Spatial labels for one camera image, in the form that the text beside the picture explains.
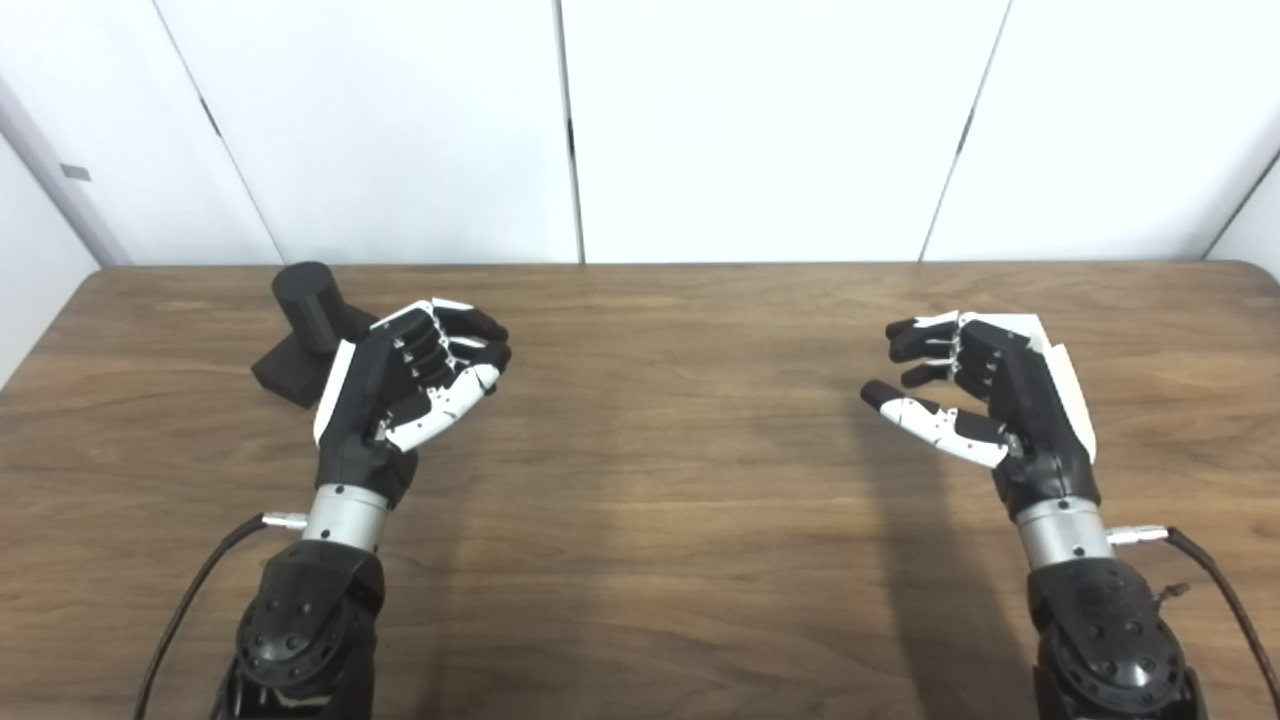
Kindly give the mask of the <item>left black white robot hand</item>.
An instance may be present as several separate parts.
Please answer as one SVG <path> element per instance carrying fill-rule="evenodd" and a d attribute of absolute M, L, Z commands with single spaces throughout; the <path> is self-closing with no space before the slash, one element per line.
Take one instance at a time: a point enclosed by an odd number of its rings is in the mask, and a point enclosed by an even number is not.
<path fill-rule="evenodd" d="M 417 448 L 497 389 L 509 332 L 483 310 L 419 300 L 342 341 L 314 421 L 316 487 L 370 491 L 394 509 Z"/>

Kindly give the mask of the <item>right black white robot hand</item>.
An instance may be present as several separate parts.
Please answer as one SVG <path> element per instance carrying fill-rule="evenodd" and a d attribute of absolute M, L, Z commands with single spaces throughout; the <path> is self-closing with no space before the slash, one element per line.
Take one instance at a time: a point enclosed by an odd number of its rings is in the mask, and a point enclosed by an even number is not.
<path fill-rule="evenodd" d="M 991 470 L 1010 518 L 1037 503 L 1100 505 L 1097 438 L 1068 348 L 1036 314 L 961 313 L 888 324 L 897 386 L 861 400 L 933 448 Z"/>

